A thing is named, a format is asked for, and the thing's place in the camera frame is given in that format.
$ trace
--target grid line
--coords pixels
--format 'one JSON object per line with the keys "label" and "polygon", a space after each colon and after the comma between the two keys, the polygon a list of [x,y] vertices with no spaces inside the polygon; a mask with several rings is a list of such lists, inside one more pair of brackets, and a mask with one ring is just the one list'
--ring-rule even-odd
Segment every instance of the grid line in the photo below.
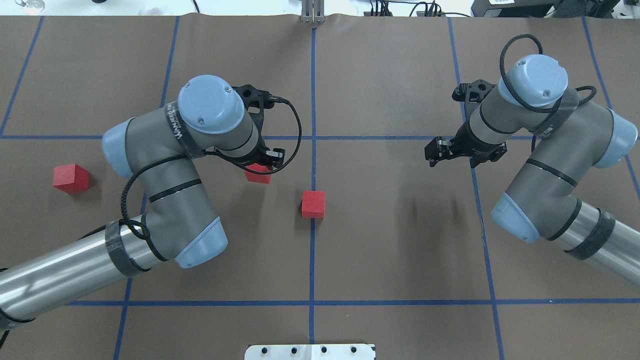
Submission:
{"label": "grid line", "polygon": [[[584,28],[584,35],[587,38],[587,45],[589,46],[589,52],[591,53],[591,61],[593,62],[593,67],[596,70],[596,75],[598,76],[598,81],[600,82],[600,87],[602,88],[604,99],[607,101],[607,106],[611,110],[613,110],[613,105],[611,104],[611,99],[609,98],[609,92],[607,91],[607,87],[604,85],[604,80],[602,79],[602,73],[600,72],[600,66],[598,66],[598,60],[596,59],[596,52],[593,49],[593,43],[591,42],[591,33],[589,32],[589,26],[587,25],[587,18],[585,16],[582,17],[582,27]],[[629,155],[625,155],[625,162],[627,163],[627,168],[629,169],[629,174],[631,175],[631,181],[633,182],[634,188],[636,189],[636,195],[638,196],[638,200],[640,200],[640,186],[638,186],[636,172],[634,171],[634,167],[631,164],[631,159],[629,159]]]}
{"label": "grid line", "polygon": [[4,119],[2,121],[2,125],[0,126],[0,135],[4,133],[6,123],[9,121],[9,115],[11,114],[11,108],[13,107],[13,102],[15,101],[15,97],[18,96],[18,89],[20,88],[20,83],[22,82],[24,73],[27,70],[27,65],[29,65],[29,59],[31,58],[31,54],[33,53],[33,48],[36,46],[36,41],[38,41],[38,35],[40,34],[40,29],[42,29],[43,22],[44,22],[44,16],[41,16],[40,21],[38,21],[38,27],[36,28],[36,32],[33,34],[33,39],[31,40],[29,51],[27,52],[27,56],[24,58],[24,63],[22,64],[22,68],[20,69],[18,80],[15,82],[15,87],[13,88],[13,93],[11,94],[9,105],[6,107],[6,112],[4,113]]}
{"label": "grid line", "polygon": [[[173,37],[171,40],[171,49],[169,50],[169,59],[167,60],[166,72],[164,74],[164,86],[162,90],[162,96],[160,98],[160,108],[164,106],[164,100],[166,98],[166,90],[169,84],[169,76],[171,74],[171,64],[173,61],[173,52],[175,50],[175,40],[178,35],[178,26],[180,25],[180,17],[175,17],[175,24],[173,25]],[[147,193],[142,195],[142,204],[140,205],[140,214],[144,214],[147,210]],[[127,320],[127,310],[129,308],[129,297],[131,295],[131,287],[133,286],[133,278],[127,279],[127,287],[124,293],[124,301],[122,303],[122,314],[120,315],[120,326],[118,328],[118,337],[116,339],[115,350],[113,352],[113,360],[120,358],[120,347],[122,346],[122,337],[124,336],[124,325]]]}
{"label": "grid line", "polygon": [[[492,305],[490,299],[460,300],[314,300],[314,306],[474,306]],[[308,306],[308,300],[130,300],[129,307],[246,307],[246,306]],[[496,299],[497,305],[563,305],[563,304],[640,304],[640,298],[556,298],[556,299]],[[123,306],[121,300],[78,300],[67,306]]]}
{"label": "grid line", "polygon": [[[311,190],[316,190],[316,29],[311,29]],[[316,220],[309,225],[309,343],[316,342]]]}
{"label": "grid line", "polygon": [[[447,23],[449,24],[449,36],[451,38],[451,52],[453,55],[453,65],[456,69],[456,81],[458,84],[461,83],[460,80],[460,68],[458,67],[458,54],[456,52],[456,39],[453,33],[453,23],[451,18],[447,18]],[[467,121],[467,114],[465,113],[465,107],[463,103],[460,103],[460,110],[462,112],[462,123]],[[502,346],[502,333],[500,331],[500,318],[498,317],[498,306],[495,300],[495,290],[493,288],[493,275],[491,271],[491,259],[489,257],[489,246],[486,243],[486,231],[484,229],[484,218],[482,215],[482,205],[480,203],[480,190],[478,189],[478,183],[476,178],[476,170],[471,168],[471,180],[474,185],[474,196],[476,198],[476,209],[478,213],[478,217],[480,219],[480,227],[482,230],[482,242],[484,249],[484,266],[486,268],[486,277],[489,285],[489,296],[491,296],[491,309],[493,313],[493,325],[495,327],[495,339],[498,346],[498,356],[500,360],[504,360],[504,348]]]}

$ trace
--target black tape wrap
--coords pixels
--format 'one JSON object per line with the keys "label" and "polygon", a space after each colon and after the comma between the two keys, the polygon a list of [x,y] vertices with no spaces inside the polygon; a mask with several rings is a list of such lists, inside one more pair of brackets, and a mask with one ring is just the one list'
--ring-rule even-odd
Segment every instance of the black tape wrap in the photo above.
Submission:
{"label": "black tape wrap", "polygon": [[531,129],[531,133],[539,138],[546,139],[558,130],[571,114],[578,108],[580,97],[573,88],[567,88],[560,98],[560,107],[552,113],[540,125]]}
{"label": "black tape wrap", "polygon": [[564,252],[578,260],[586,260],[598,252],[611,237],[616,226],[616,218],[610,213],[598,209],[600,217],[596,226],[591,230],[584,241],[571,250]]}
{"label": "black tape wrap", "polygon": [[144,269],[129,257],[124,249],[120,236],[120,222],[113,221],[107,224],[104,231],[105,246],[114,266],[126,277],[134,277],[151,269]]}
{"label": "black tape wrap", "polygon": [[169,102],[164,106],[164,115],[169,127],[173,131],[173,137],[182,147],[184,153],[189,159],[197,159],[204,156],[202,149],[196,144],[196,141],[189,132],[189,126],[184,122],[178,110],[177,101]]}

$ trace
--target robotic arm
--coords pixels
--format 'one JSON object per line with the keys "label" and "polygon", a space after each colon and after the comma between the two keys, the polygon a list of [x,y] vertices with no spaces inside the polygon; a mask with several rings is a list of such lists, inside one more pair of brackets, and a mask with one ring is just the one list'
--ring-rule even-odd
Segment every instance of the robotic arm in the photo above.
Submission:
{"label": "robotic arm", "polygon": [[[261,135],[264,109],[276,102],[291,107],[299,140],[286,161],[283,149],[270,150]],[[248,107],[260,109],[249,113]],[[175,259],[191,268],[220,254],[227,236],[192,159],[215,154],[257,174],[283,169],[298,151],[301,126],[289,101],[251,85],[232,88],[203,75],[180,90],[177,101],[129,119],[107,131],[102,149],[107,161],[130,178],[122,196],[123,220],[0,274],[0,331],[153,266]],[[213,152],[205,149],[214,147]],[[258,163],[269,172],[244,166]],[[153,210],[130,219],[126,194],[139,177]]]}
{"label": "robotic arm", "polygon": [[[519,38],[531,38],[540,54],[525,56],[504,72],[504,54]],[[627,155],[637,138],[629,121],[568,88],[566,71],[542,55],[532,35],[512,39],[500,57],[498,89],[483,80],[461,84],[454,100],[465,101],[467,121],[447,141],[435,138],[425,157],[470,156],[472,167],[497,161],[511,134],[527,129],[542,141],[491,212],[498,225],[532,243],[544,237],[567,254],[617,274],[640,288],[640,233],[572,195],[591,166],[607,168]]]}

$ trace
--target wire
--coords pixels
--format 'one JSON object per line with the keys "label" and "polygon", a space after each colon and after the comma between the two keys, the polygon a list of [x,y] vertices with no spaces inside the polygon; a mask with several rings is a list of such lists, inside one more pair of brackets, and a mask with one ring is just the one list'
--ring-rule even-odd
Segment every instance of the wire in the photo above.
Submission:
{"label": "wire", "polygon": [[[162,165],[164,163],[168,163],[169,161],[175,161],[175,160],[180,160],[180,159],[186,159],[187,156],[185,154],[180,154],[180,155],[173,155],[173,156],[169,156],[168,158],[164,158],[162,160],[158,160],[155,163],[151,163],[149,165],[146,165],[144,167],[142,167],[141,169],[139,169],[138,171],[136,171],[133,176],[131,176],[129,178],[129,180],[127,181],[127,184],[124,186],[124,189],[122,189],[122,196],[120,196],[120,211],[122,212],[122,220],[123,223],[129,228],[129,230],[131,230],[131,232],[133,233],[133,235],[135,235],[136,237],[142,239],[142,240],[149,240],[149,232],[147,227],[145,226],[145,224],[142,224],[141,222],[135,221],[135,220],[131,220],[129,218],[129,212],[127,211],[127,195],[129,194],[129,190],[131,189],[131,186],[133,185],[133,182],[135,182],[135,180],[142,175],[142,173],[144,173],[145,171],[154,168],[156,166]],[[138,230],[136,230],[135,226],[139,226],[142,229],[142,233],[138,232]]]}
{"label": "wire", "polygon": [[[502,80],[503,80],[507,90],[509,90],[509,93],[511,94],[511,96],[513,96],[513,98],[518,102],[518,104],[522,105],[525,109],[531,110],[531,111],[536,112],[536,113],[555,113],[558,110],[558,108],[560,107],[560,101],[561,101],[562,98],[558,99],[556,101],[556,103],[553,105],[553,107],[551,107],[551,108],[546,108],[546,109],[535,108],[534,106],[531,106],[531,105],[527,104],[527,102],[524,101],[518,95],[516,90],[513,88],[513,85],[511,84],[511,81],[507,77],[507,73],[504,70],[504,57],[507,54],[507,50],[509,49],[511,44],[513,44],[517,40],[520,40],[521,38],[529,38],[529,39],[531,39],[534,43],[536,43],[536,46],[538,47],[538,53],[539,54],[543,54],[542,43],[540,43],[540,40],[538,40],[538,38],[536,38],[535,36],[533,36],[531,34],[523,34],[523,35],[518,35],[516,37],[513,37],[502,48],[502,52],[500,53],[500,76],[502,77]],[[583,90],[590,90],[591,93],[587,97],[585,97],[584,99],[580,100],[578,102],[578,106],[580,106],[580,105],[584,104],[585,102],[588,102],[589,100],[593,99],[593,97],[596,95],[596,88],[591,86],[591,85],[581,86],[579,88],[576,88],[576,91],[583,91]]]}
{"label": "wire", "polygon": [[0,339],[0,349],[2,349],[2,346],[4,345],[4,342],[6,341],[6,337],[9,336],[9,332],[11,330],[7,330],[4,332],[4,334],[2,334],[2,338]]}
{"label": "wire", "polygon": [[205,151],[204,154],[205,155],[215,155],[215,156],[219,156],[220,158],[229,161],[231,164],[235,165],[236,167],[239,167],[241,169],[243,169],[244,171],[250,172],[252,174],[256,174],[256,175],[271,175],[271,174],[275,174],[278,171],[281,171],[282,169],[284,169],[292,160],[293,158],[296,157],[296,154],[298,153],[298,149],[300,149],[300,143],[302,142],[302,123],[300,122],[300,116],[298,116],[298,112],[296,111],[296,108],[293,107],[293,104],[291,104],[291,102],[287,99],[284,98],[279,98],[279,102],[282,102],[283,104],[289,105],[289,107],[291,108],[291,111],[293,111],[293,115],[296,117],[296,122],[298,123],[298,143],[296,144],[296,148],[295,150],[293,150],[293,153],[291,154],[291,156],[289,157],[289,159],[287,159],[287,161],[285,161],[284,164],[282,164],[281,167],[275,169],[275,170],[271,170],[271,171],[266,171],[266,172],[260,172],[260,171],[255,171],[252,170],[242,164],[236,163],[234,161],[233,158],[229,158],[228,156],[222,154],[219,150],[215,150],[215,151]]}
{"label": "wire", "polygon": [[[0,269],[0,272],[3,272],[5,270],[9,270],[8,268],[2,268]],[[2,349],[2,346],[4,345],[4,342],[6,341],[6,337],[9,336],[9,332],[11,330],[7,330],[4,332],[4,334],[2,334],[2,338],[0,338],[0,349]]]}
{"label": "wire", "polygon": [[427,5],[429,5],[429,4],[425,3],[424,1],[421,1],[419,3],[411,3],[411,4],[415,4],[415,5],[413,6],[413,9],[411,9],[411,12],[409,13],[409,17],[411,17],[411,15],[413,15],[413,12],[418,7],[418,5],[424,4],[424,11],[425,12],[427,12]]}
{"label": "wire", "polygon": [[454,13],[454,12],[437,13],[434,16],[440,16],[440,15],[462,15],[462,16],[465,16],[465,17],[471,17],[471,16],[467,15],[466,13]]}

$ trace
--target black cable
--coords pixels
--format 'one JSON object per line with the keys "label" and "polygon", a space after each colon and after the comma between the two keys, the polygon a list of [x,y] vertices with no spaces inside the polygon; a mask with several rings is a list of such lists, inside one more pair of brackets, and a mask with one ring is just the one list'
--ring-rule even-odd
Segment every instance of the black cable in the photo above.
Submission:
{"label": "black cable", "polygon": [[[507,77],[507,73],[504,70],[504,57],[505,57],[505,55],[507,53],[507,50],[511,46],[511,44],[513,44],[517,40],[520,40],[521,38],[529,38],[529,39],[531,39],[534,43],[536,43],[536,46],[538,47],[538,53],[539,54],[543,53],[543,51],[542,51],[542,43],[540,43],[540,40],[538,40],[538,38],[536,38],[535,36],[533,36],[531,34],[523,34],[523,35],[518,35],[516,37],[513,37],[502,48],[502,52],[500,53],[500,76],[502,77],[502,80],[504,81],[504,84],[505,84],[507,90],[509,90],[509,93],[511,94],[511,96],[513,96],[513,98],[518,102],[518,104],[522,105],[525,109],[531,110],[531,111],[536,112],[536,113],[555,113],[558,110],[558,108],[560,107],[561,98],[556,101],[556,103],[553,105],[552,108],[547,108],[547,109],[535,108],[534,106],[531,106],[531,105],[527,104],[527,102],[525,102],[518,95],[516,90],[513,88],[513,85],[511,84],[511,81]],[[583,90],[590,90],[591,93],[587,97],[585,97],[583,100],[580,100],[578,102],[578,106],[580,106],[580,105],[584,104],[585,102],[591,100],[596,95],[596,88],[591,86],[591,85],[581,86],[579,88],[576,88],[576,91],[583,91]]]}
{"label": "black cable", "polygon": [[558,17],[557,19],[567,19],[567,18],[570,18],[570,17],[574,17],[576,15],[585,16],[587,14],[587,6],[589,6],[589,0],[585,0],[584,1],[584,7],[582,9],[575,10],[572,13],[569,13],[567,15],[563,15],[562,17]]}
{"label": "black cable", "polygon": [[465,16],[465,17],[471,17],[471,16],[467,15],[466,13],[454,13],[454,12],[437,13],[434,16],[440,16],[440,15],[462,15],[462,16]]}
{"label": "black cable", "polygon": [[[5,270],[9,270],[8,268],[2,268],[0,269],[0,272],[3,272]],[[2,334],[2,338],[0,338],[0,349],[2,349],[2,346],[4,345],[4,342],[6,341],[6,337],[9,336],[9,332],[11,330],[7,330],[4,332],[4,334]]]}
{"label": "black cable", "polygon": [[420,1],[419,3],[416,3],[415,1],[395,1],[395,0],[388,0],[388,3],[394,3],[394,4],[421,4],[424,3],[424,1]]}
{"label": "black cable", "polygon": [[282,164],[281,167],[275,169],[275,170],[271,170],[271,171],[266,171],[266,172],[260,172],[260,171],[255,171],[252,170],[250,168],[247,168],[246,166],[242,165],[242,164],[238,164],[235,162],[235,160],[233,158],[229,158],[228,156],[222,154],[219,150],[215,150],[215,151],[204,151],[205,155],[215,155],[218,156],[224,160],[227,160],[228,162],[230,162],[231,164],[235,165],[236,167],[239,167],[241,169],[243,169],[244,171],[250,172],[252,174],[256,174],[256,175],[271,175],[271,174],[275,174],[278,171],[284,169],[292,160],[293,158],[296,157],[296,154],[298,153],[298,149],[300,148],[300,143],[302,142],[302,123],[300,122],[300,116],[298,116],[298,112],[296,111],[296,108],[293,107],[293,104],[291,104],[291,102],[287,99],[283,99],[283,98],[279,98],[278,102],[282,102],[283,104],[289,105],[289,107],[291,108],[291,111],[293,111],[293,115],[296,117],[296,122],[298,123],[298,143],[296,144],[296,149],[293,150],[293,154],[291,154],[291,156],[289,157],[289,159],[287,159],[287,161],[285,161],[284,164]]}
{"label": "black cable", "polygon": [[383,1],[382,2],[385,5],[385,11],[382,14],[383,16],[391,16],[391,12],[389,11],[389,2],[388,1]]}
{"label": "black cable", "polygon": [[413,15],[413,12],[414,12],[414,11],[415,11],[415,9],[418,7],[418,5],[420,5],[420,4],[424,4],[424,11],[425,11],[425,12],[427,11],[427,6],[429,5],[429,4],[427,4],[426,2],[424,2],[424,1],[421,1],[421,2],[419,2],[419,3],[411,3],[411,4],[415,4],[415,5],[413,6],[413,9],[411,9],[411,12],[409,13],[409,17],[411,17],[411,15]]}
{"label": "black cable", "polygon": [[[132,234],[135,235],[136,237],[142,240],[149,240],[149,231],[145,226],[145,224],[142,224],[141,222],[138,222],[135,220],[131,220],[129,218],[129,212],[127,211],[127,195],[129,194],[129,189],[131,189],[133,182],[135,182],[138,176],[142,175],[142,173],[144,173],[145,171],[151,168],[162,165],[164,163],[168,163],[169,161],[175,161],[175,160],[186,159],[186,158],[187,156],[185,154],[180,154],[180,155],[169,156],[168,158],[164,158],[162,160],[156,161],[155,163],[146,165],[141,169],[139,169],[138,171],[136,171],[133,174],[133,176],[131,176],[127,181],[127,184],[124,186],[124,189],[122,189],[122,196],[120,196],[120,211],[122,212],[123,224],[126,225],[129,228],[129,230],[131,230]],[[140,227],[142,229],[142,233],[136,230],[135,226]]]}
{"label": "black cable", "polygon": [[584,104],[585,102],[593,99],[593,97],[597,94],[598,90],[596,90],[595,86],[591,86],[591,85],[585,85],[585,86],[580,86],[579,88],[575,88],[575,91],[583,91],[583,90],[590,90],[591,93],[585,97],[584,99],[580,100],[578,102],[578,106]]}
{"label": "black cable", "polygon": [[598,8],[596,9],[596,11],[592,12],[591,10],[589,10],[589,13],[591,14],[592,17],[598,17],[598,13],[600,12],[600,9],[602,8],[602,3],[604,3],[604,0],[599,0],[598,1]]}
{"label": "black cable", "polygon": [[[291,101],[284,99],[282,97],[279,97],[277,102],[281,102],[284,103],[286,105],[288,105],[291,108],[291,111],[293,111],[293,115],[296,117],[296,122],[298,123],[298,143],[296,144],[296,148],[295,150],[293,150],[293,153],[291,154],[291,156],[289,157],[289,159],[287,159],[287,161],[285,161],[284,164],[282,164],[281,167],[272,170],[272,171],[268,171],[268,172],[258,172],[255,170],[252,170],[250,168],[245,167],[244,165],[238,164],[235,162],[234,158],[230,158],[224,154],[222,154],[219,150],[215,150],[215,151],[203,151],[203,154],[205,155],[216,155],[219,156],[221,158],[223,158],[224,160],[229,161],[230,163],[232,163],[233,165],[243,169],[244,171],[247,172],[251,172],[253,174],[257,174],[257,175],[270,175],[270,174],[275,174],[278,171],[281,171],[282,169],[284,169],[297,155],[298,150],[300,149],[300,143],[302,142],[302,123],[300,121],[300,116],[298,115],[298,112],[296,111],[296,108],[293,106],[293,104],[291,104]],[[129,190],[131,189],[131,186],[133,185],[133,183],[136,181],[136,179],[142,175],[142,173],[144,173],[147,170],[150,170],[151,168],[154,168],[156,166],[168,163],[170,161],[175,161],[175,160],[181,160],[181,159],[186,159],[187,156],[185,154],[179,154],[179,155],[174,155],[174,156],[169,156],[167,158],[158,160],[154,163],[151,163],[149,165],[146,165],[144,167],[142,167],[141,169],[139,169],[138,171],[136,171],[127,181],[127,184],[124,186],[124,189],[122,189],[122,195],[120,196],[120,212],[122,213],[122,219],[120,220],[120,225],[126,225],[129,230],[131,230],[132,234],[135,235],[136,237],[145,240],[147,242],[150,241],[150,233],[148,228],[146,227],[145,224],[142,224],[139,221],[135,221],[135,220],[131,220],[129,218],[129,212],[127,210],[127,196],[129,194]],[[140,233],[138,230],[136,230],[136,226],[140,227],[142,229],[142,233]],[[102,230],[105,230],[106,225],[99,227],[98,229],[88,233],[87,235],[84,235],[82,238],[85,238],[87,236],[93,235],[95,233],[98,233]]]}

